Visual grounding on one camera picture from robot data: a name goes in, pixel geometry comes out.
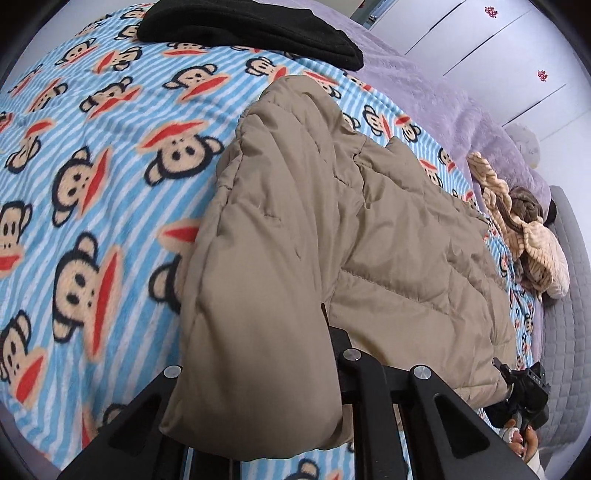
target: gray upholstered headboard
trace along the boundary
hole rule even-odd
[[[591,404],[591,268],[583,235],[561,188],[551,186],[557,208],[550,229],[569,263],[570,291],[544,297],[542,364],[551,385],[550,419],[538,432],[545,453],[577,439]]]

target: finger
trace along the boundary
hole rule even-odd
[[[527,442],[527,450],[525,451],[525,456],[523,458],[524,462],[527,463],[531,460],[531,458],[535,455],[536,451],[538,450],[538,436],[535,433],[535,430],[528,426],[525,431],[525,441]]]
[[[509,445],[509,448],[511,450],[513,450],[517,455],[519,455],[519,456],[523,455],[523,451],[524,451],[523,445],[521,445],[520,443],[514,443],[514,442],[511,442],[508,445]]]

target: white wall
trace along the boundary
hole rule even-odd
[[[537,171],[564,190],[591,252],[591,111],[542,140],[540,147]]]

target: monkey print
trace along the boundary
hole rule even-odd
[[[369,125],[373,134],[377,137],[386,135],[387,139],[392,138],[392,132],[388,120],[384,114],[381,113],[378,115],[374,110],[374,107],[371,105],[365,105],[365,107],[363,107],[363,119],[365,120],[365,123]]]
[[[77,209],[78,219],[92,208],[105,187],[112,149],[100,152],[95,163],[90,161],[90,150],[82,147],[58,170],[51,187],[53,215],[56,228],[64,225]]]
[[[119,18],[121,20],[128,20],[130,18],[143,18],[145,14],[146,14],[146,12],[145,12],[145,10],[143,8],[136,7],[133,10],[130,10],[128,12],[125,12]]]
[[[21,238],[32,216],[33,206],[22,200],[0,208],[0,279],[14,272],[25,258]]]
[[[27,109],[27,113],[37,112],[43,110],[47,104],[56,98],[58,95],[64,94],[68,90],[68,84],[61,82],[61,78],[50,82],[44,90],[39,93]]]
[[[109,112],[122,102],[135,100],[142,87],[136,85],[128,88],[133,81],[132,77],[123,77],[118,82],[108,84],[105,88],[86,97],[80,104],[80,110],[88,114],[88,120],[92,120],[105,112]]]
[[[101,74],[108,69],[114,72],[121,72],[122,70],[127,70],[131,62],[139,60],[141,56],[142,47],[130,47],[122,52],[113,50],[97,62],[93,72]]]
[[[200,135],[206,127],[205,120],[169,122],[150,132],[138,146],[141,154],[156,152],[144,174],[146,183],[154,187],[164,179],[193,177],[207,168],[223,145]]]
[[[449,154],[441,147],[439,152],[437,153],[437,159],[439,163],[447,168],[448,172],[451,172],[454,168],[456,168],[456,163],[452,160]]]
[[[341,92],[335,88],[335,87],[339,86],[339,82],[337,82],[336,80],[333,80],[332,78],[321,75],[320,73],[311,72],[310,70],[305,70],[303,74],[310,77],[312,80],[314,80],[332,98],[336,98],[336,99],[343,98],[343,95],[341,94]]]
[[[185,219],[165,225],[156,236],[162,248],[173,253],[174,258],[154,270],[148,292],[154,301],[167,303],[174,313],[181,312],[180,299],[198,232],[199,220]]]
[[[81,58],[86,57],[90,52],[95,51],[98,47],[99,45],[96,43],[96,38],[89,38],[88,40],[80,42],[78,45],[74,45],[72,48],[68,49],[63,57],[55,62],[55,65],[61,67],[72,65]]]
[[[37,65],[34,69],[32,69],[29,73],[27,73],[22,79],[20,79],[14,87],[12,87],[8,93],[10,93],[11,97],[18,95],[29,83],[31,80],[35,78],[37,74],[41,71],[41,67],[43,64]]]
[[[211,47],[204,47],[198,43],[188,42],[172,42],[167,43],[167,46],[170,47],[170,49],[162,52],[162,55],[167,57],[177,57],[179,55],[202,55],[212,49]]]
[[[12,123],[13,118],[14,113],[0,112],[0,134],[9,127],[9,125]]]
[[[27,410],[35,404],[47,372],[47,352],[31,349],[30,342],[31,321],[19,310],[0,332],[0,380]]]
[[[117,418],[117,415],[127,405],[122,403],[112,403],[103,412],[102,422],[97,425],[88,405],[82,407],[82,448],[85,449],[88,444],[95,439],[100,431],[109,423]]]
[[[286,476],[284,480],[320,480],[320,468],[310,459],[304,458],[297,465],[297,472]],[[324,480],[343,480],[341,470],[333,470]]]
[[[82,330],[89,361],[101,359],[121,297],[123,253],[114,245],[99,264],[99,244],[82,232],[56,267],[53,284],[53,339],[66,343]]]
[[[245,72],[255,77],[267,77],[269,83],[289,74],[284,65],[275,65],[267,57],[257,57],[246,61]]]
[[[213,63],[189,67],[174,74],[172,80],[163,87],[168,90],[186,90],[178,97],[179,102],[186,102],[196,95],[212,93],[230,80],[228,74],[216,72],[217,65]]]
[[[351,127],[351,130],[353,130],[354,132],[361,127],[361,122],[359,122],[359,120],[357,120],[356,118],[347,115],[346,113],[343,113],[343,118],[345,119],[345,122],[347,122],[347,124]]]
[[[429,162],[427,160],[423,160],[422,158],[419,160],[419,163],[423,167],[423,170],[427,174],[427,177],[429,177],[429,180],[431,180],[439,188],[443,188],[443,182],[441,181],[441,178],[439,178],[439,175],[437,174],[437,167],[435,165],[433,165],[431,162]]]
[[[357,77],[354,77],[353,75],[351,75],[349,72],[343,72],[343,76],[347,77],[355,85],[359,85],[366,92],[371,92],[371,90],[372,90],[371,85],[369,85],[369,84],[367,84],[365,82],[362,82]]]
[[[396,118],[394,125],[402,129],[402,134],[407,142],[418,142],[418,136],[421,134],[421,129],[418,126],[413,125],[413,121],[408,115],[399,115]]]
[[[141,22],[137,22],[135,25],[126,25],[117,34],[113,40],[129,40],[136,41],[138,39],[138,28]]]
[[[22,172],[30,160],[32,160],[41,150],[41,140],[39,136],[48,130],[51,130],[55,123],[50,118],[39,120],[32,124],[27,130],[20,142],[20,149],[11,153],[6,160],[5,167],[10,173],[18,174]]]

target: wardrobe door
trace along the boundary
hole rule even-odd
[[[571,51],[554,24],[533,9],[468,55],[446,78],[505,124],[566,85],[565,55]]]
[[[407,53],[433,76],[442,76],[486,40],[533,9],[528,0],[466,0]]]
[[[462,0],[397,0],[371,32],[405,54]]]

